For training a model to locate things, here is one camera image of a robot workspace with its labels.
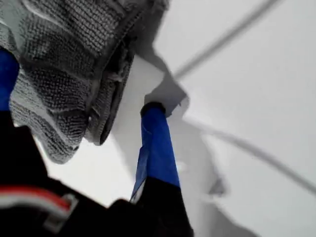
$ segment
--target blue sleeve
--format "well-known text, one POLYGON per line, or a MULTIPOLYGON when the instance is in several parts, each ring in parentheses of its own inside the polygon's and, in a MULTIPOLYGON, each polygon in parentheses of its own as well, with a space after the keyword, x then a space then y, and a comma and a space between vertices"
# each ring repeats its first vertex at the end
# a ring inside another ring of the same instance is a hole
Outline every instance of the blue sleeve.
POLYGON ((142 116, 142 142, 133 195, 146 177, 180 187, 169 127, 159 108, 151 108, 142 116))
POLYGON ((19 63, 7 50, 0 47, 0 111, 9 111, 10 95, 19 73, 19 63))

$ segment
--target red stripe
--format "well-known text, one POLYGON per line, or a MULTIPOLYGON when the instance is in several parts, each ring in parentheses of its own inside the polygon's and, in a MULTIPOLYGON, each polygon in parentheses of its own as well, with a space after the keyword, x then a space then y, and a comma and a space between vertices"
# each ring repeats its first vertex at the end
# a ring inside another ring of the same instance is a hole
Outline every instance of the red stripe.
POLYGON ((1 193, 37 196, 52 201, 63 209, 70 209, 70 204, 67 201, 55 193, 41 188, 31 186, 0 186, 0 195, 1 193))

